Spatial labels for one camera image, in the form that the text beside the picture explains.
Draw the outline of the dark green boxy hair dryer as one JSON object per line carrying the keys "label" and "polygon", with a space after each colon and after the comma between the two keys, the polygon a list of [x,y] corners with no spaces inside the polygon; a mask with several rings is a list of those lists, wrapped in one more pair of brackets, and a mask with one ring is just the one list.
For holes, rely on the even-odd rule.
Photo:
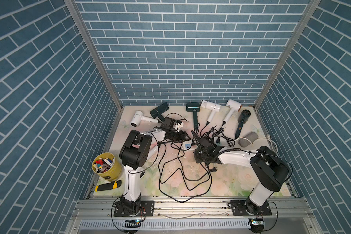
{"label": "dark green boxy hair dryer", "polygon": [[186,111],[193,113],[194,129],[198,128],[198,112],[200,111],[199,102],[189,102],[186,104]]}

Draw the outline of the dark teal round hair dryer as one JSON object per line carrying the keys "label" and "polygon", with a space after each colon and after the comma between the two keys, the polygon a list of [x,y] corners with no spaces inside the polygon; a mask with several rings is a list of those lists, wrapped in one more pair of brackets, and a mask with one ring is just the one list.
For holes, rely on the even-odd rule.
{"label": "dark teal round hair dryer", "polygon": [[238,137],[240,136],[242,132],[242,128],[244,124],[248,121],[250,116],[251,116],[251,112],[249,110],[243,110],[241,112],[240,116],[238,117],[238,127],[235,132],[235,139],[238,139]]}

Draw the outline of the white multicolour power strip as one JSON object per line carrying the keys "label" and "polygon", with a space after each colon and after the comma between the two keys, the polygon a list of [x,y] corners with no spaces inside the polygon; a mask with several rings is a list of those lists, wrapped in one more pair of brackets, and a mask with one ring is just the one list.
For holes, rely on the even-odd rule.
{"label": "white multicolour power strip", "polygon": [[192,146],[193,146],[192,140],[184,141],[182,143],[182,150],[184,150],[184,151],[189,150]]}

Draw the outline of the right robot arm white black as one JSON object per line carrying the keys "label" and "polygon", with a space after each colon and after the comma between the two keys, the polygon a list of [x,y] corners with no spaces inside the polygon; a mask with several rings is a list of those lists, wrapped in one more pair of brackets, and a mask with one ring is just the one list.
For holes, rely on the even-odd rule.
{"label": "right robot arm white black", "polygon": [[255,172],[259,182],[245,201],[246,211],[251,215],[258,215],[268,198],[279,192],[282,184],[293,173],[292,165],[267,146],[261,146],[252,152],[219,146],[206,139],[196,140],[195,145],[197,148],[194,157],[197,163],[240,165]]}

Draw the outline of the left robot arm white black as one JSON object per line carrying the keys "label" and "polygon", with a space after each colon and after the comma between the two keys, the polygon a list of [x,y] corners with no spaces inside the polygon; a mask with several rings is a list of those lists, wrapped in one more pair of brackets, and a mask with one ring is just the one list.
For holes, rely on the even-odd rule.
{"label": "left robot arm white black", "polygon": [[146,161],[159,152],[160,142],[169,137],[170,131],[159,127],[149,132],[132,130],[120,151],[124,167],[124,192],[115,203],[115,216],[136,216],[143,209],[141,205],[140,178]]}

